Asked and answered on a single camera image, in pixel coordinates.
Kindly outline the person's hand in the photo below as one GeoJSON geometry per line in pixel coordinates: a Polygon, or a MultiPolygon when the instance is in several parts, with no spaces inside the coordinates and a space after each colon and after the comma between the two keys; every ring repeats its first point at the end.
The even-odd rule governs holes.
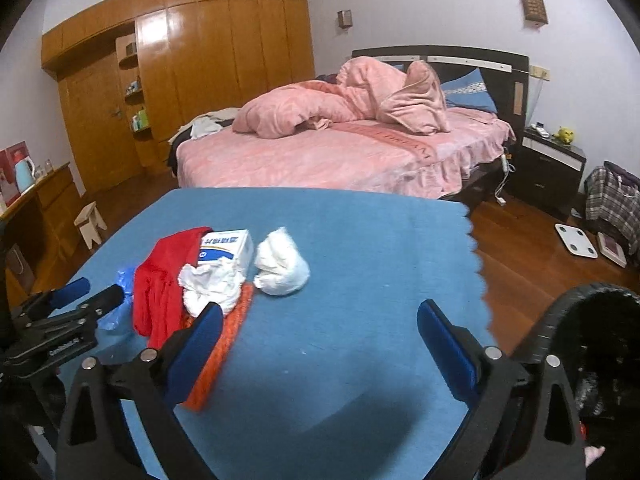
{"type": "Polygon", "coordinates": [[[589,467],[596,460],[598,460],[605,452],[604,446],[591,446],[585,447],[585,466],[589,467]]]}

